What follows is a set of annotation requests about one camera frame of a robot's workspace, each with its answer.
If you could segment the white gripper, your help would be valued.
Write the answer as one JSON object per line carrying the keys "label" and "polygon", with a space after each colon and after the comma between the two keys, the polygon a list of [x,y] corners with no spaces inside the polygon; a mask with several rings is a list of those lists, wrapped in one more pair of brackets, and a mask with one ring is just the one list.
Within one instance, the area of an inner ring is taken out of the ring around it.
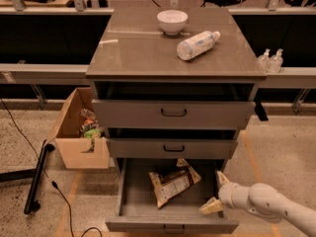
{"label": "white gripper", "polygon": [[216,197],[210,198],[203,204],[198,212],[201,214],[212,214],[223,210],[224,205],[232,209],[249,208],[249,187],[241,186],[237,183],[229,182],[228,178],[221,172],[216,172],[219,185],[219,199]]}

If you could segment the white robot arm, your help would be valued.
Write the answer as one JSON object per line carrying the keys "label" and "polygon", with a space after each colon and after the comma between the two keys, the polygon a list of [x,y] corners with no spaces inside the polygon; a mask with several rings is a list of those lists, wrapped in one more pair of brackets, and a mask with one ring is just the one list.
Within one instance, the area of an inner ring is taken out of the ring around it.
{"label": "white robot arm", "polygon": [[212,197],[198,212],[211,214],[222,211],[224,207],[242,209],[267,222],[291,223],[308,237],[316,237],[316,211],[285,197],[275,188],[264,183],[251,187],[230,182],[220,171],[216,172],[220,189],[218,198]]}

